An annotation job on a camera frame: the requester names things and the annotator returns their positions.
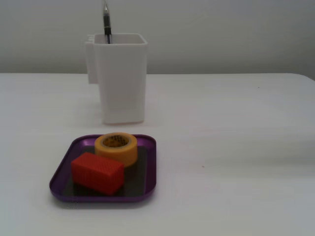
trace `masking tape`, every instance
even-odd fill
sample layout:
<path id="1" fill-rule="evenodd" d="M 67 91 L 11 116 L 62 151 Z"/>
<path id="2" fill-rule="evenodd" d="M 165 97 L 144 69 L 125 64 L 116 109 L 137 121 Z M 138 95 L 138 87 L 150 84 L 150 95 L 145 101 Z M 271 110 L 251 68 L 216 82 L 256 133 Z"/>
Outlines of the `masking tape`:
<path id="1" fill-rule="evenodd" d="M 137 139 L 131 134 L 105 134 L 98 137 L 94 146 L 96 155 L 120 161 L 125 168 L 138 159 Z"/>

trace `white plastic container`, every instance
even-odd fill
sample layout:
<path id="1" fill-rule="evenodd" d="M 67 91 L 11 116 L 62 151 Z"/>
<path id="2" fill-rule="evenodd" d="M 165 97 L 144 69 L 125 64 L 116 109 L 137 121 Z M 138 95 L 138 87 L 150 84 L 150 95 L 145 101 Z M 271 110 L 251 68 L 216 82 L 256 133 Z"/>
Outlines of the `white plastic container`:
<path id="1" fill-rule="evenodd" d="M 147 41 L 136 33 L 88 35 L 86 62 L 89 83 L 99 84 L 103 123 L 144 120 Z"/>

